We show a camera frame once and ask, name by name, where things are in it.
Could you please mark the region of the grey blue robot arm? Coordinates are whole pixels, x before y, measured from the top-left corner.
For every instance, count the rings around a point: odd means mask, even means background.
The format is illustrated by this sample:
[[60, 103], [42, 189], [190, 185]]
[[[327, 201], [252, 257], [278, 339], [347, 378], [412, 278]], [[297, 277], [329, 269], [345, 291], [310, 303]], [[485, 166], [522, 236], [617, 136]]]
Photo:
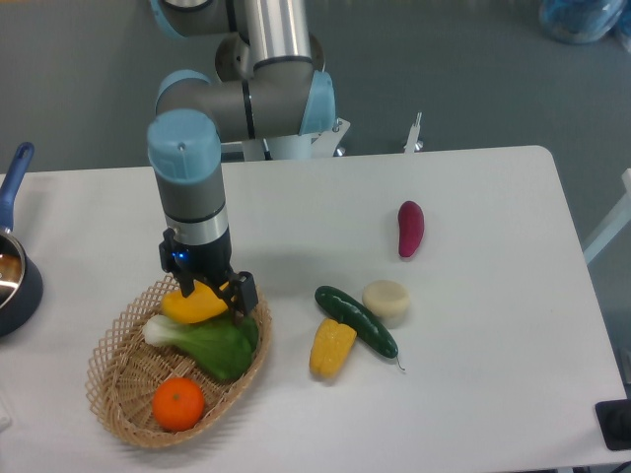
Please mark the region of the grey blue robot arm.
[[155, 1], [151, 10], [166, 34], [233, 34], [239, 45], [232, 80], [190, 70], [163, 80], [147, 151], [167, 222], [163, 269], [184, 296], [201, 283], [233, 315], [247, 316], [258, 296], [251, 274], [231, 265], [221, 147], [330, 130], [332, 80], [315, 66], [301, 1]]

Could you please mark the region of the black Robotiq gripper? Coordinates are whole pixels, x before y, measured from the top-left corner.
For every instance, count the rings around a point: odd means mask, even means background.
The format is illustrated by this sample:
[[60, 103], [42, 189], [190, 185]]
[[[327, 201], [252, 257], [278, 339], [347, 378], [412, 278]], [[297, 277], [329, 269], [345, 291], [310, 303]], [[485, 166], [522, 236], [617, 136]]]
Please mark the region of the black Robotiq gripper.
[[188, 298], [199, 281], [215, 290], [228, 307], [235, 325], [240, 325], [258, 305], [254, 277], [247, 271], [235, 273], [231, 266], [230, 230], [201, 245], [178, 242], [171, 228], [163, 232], [159, 245], [162, 269], [178, 281], [181, 295]]

